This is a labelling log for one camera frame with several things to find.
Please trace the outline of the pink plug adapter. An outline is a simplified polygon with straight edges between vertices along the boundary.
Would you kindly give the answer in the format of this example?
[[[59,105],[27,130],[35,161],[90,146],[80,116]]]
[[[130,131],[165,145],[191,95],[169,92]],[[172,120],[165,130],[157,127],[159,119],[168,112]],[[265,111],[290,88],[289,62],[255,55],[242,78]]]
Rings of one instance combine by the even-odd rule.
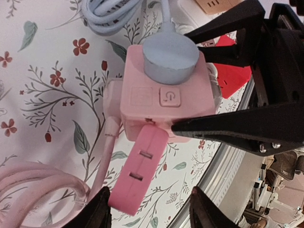
[[[134,216],[149,188],[169,135],[156,126],[145,125],[131,149],[112,189],[108,205]]]

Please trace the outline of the light pink cube socket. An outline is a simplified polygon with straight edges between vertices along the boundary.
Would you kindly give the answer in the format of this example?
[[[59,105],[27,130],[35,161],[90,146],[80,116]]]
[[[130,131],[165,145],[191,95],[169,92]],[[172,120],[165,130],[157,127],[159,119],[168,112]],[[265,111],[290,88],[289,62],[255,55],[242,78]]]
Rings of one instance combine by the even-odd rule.
[[[129,141],[136,141],[147,124],[162,128],[169,142],[186,143],[186,137],[171,131],[174,122],[216,113],[209,73],[203,54],[190,79],[181,85],[162,85],[151,80],[143,71],[143,47],[127,49],[120,103],[122,123]]]

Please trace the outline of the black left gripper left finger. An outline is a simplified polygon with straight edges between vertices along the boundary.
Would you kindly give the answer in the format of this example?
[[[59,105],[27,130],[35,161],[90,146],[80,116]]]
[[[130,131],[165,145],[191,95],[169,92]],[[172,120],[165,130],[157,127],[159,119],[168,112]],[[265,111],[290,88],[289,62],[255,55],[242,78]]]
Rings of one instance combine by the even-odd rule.
[[[108,206],[110,190],[102,187],[83,210],[67,223],[67,228],[111,228],[112,214]]]

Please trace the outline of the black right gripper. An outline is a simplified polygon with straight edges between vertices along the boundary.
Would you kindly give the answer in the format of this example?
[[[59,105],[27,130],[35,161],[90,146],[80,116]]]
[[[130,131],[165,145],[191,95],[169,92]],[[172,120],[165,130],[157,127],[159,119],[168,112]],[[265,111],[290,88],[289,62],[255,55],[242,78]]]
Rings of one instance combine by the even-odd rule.
[[[257,0],[245,0],[185,34],[207,63],[249,66],[257,103],[252,114],[303,114],[304,25],[287,4],[275,3],[268,19]]]

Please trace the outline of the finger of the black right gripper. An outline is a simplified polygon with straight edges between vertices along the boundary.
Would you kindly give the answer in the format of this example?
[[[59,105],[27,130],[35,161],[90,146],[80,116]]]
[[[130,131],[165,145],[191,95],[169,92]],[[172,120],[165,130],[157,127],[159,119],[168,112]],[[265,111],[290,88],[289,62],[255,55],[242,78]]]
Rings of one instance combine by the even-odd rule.
[[[171,130],[177,136],[222,142],[266,157],[303,147],[304,104],[274,104],[185,119]]]

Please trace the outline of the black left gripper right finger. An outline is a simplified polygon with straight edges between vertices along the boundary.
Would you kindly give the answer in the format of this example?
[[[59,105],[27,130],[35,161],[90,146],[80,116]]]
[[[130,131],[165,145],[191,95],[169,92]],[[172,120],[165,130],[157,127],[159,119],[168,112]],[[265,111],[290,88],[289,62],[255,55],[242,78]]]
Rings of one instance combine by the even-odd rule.
[[[212,200],[195,186],[190,195],[190,227],[191,228],[237,228]]]

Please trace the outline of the red cube socket adapter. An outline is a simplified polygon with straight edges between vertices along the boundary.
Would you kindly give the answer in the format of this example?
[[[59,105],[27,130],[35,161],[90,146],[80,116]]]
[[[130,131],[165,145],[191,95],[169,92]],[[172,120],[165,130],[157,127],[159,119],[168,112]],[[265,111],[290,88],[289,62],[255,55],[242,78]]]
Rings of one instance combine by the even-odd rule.
[[[219,38],[206,41],[204,47],[213,46],[230,46],[236,42],[227,35]],[[218,76],[218,84],[220,86],[222,96],[225,99],[231,97],[237,90],[245,85],[251,78],[251,69],[247,67],[229,66],[224,64],[214,63]]]

